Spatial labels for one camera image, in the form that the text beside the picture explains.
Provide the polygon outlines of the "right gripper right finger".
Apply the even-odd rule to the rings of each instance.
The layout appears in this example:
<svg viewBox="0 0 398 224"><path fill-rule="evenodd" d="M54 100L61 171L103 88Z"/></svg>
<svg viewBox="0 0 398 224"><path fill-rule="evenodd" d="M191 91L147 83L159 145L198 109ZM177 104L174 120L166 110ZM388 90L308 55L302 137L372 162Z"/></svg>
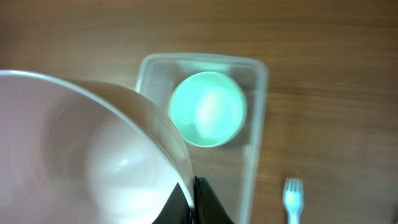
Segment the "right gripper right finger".
<svg viewBox="0 0 398 224"><path fill-rule="evenodd" d="M210 183L204 177L194 179L195 214L197 224L234 224L226 213Z"/></svg>

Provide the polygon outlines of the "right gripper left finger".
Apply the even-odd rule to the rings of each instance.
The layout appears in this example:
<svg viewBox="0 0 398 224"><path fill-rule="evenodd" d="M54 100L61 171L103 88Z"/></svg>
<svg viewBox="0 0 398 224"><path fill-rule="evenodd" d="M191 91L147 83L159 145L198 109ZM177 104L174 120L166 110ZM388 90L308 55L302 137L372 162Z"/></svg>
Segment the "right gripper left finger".
<svg viewBox="0 0 398 224"><path fill-rule="evenodd" d="M192 224L192 213L179 184L152 224Z"/></svg>

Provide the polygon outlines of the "light blue fork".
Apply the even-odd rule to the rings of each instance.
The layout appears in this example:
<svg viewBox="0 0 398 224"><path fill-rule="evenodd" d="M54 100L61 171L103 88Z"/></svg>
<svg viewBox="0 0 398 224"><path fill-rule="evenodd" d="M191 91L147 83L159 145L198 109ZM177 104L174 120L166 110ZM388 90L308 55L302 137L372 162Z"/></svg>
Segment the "light blue fork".
<svg viewBox="0 0 398 224"><path fill-rule="evenodd" d="M304 208L303 182L300 179L286 178L282 202L287 212L287 223L299 224Z"/></svg>

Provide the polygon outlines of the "light blue bowl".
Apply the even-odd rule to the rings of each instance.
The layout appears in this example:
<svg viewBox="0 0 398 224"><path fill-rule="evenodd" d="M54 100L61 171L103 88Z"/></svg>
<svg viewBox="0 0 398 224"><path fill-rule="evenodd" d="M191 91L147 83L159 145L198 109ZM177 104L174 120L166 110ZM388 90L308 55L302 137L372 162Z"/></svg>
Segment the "light blue bowl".
<svg viewBox="0 0 398 224"><path fill-rule="evenodd" d="M240 132L247 110L246 97L236 81L222 73L200 72L176 87L168 114L186 142L216 147Z"/></svg>

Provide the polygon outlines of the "white pink bowl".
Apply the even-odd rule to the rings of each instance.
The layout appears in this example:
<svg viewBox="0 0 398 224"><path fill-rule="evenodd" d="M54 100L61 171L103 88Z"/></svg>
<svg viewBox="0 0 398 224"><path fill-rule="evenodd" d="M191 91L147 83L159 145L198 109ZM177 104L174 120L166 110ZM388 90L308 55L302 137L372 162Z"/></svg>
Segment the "white pink bowl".
<svg viewBox="0 0 398 224"><path fill-rule="evenodd" d="M2 223L152 223L177 184L192 212L187 146L141 94L1 72Z"/></svg>

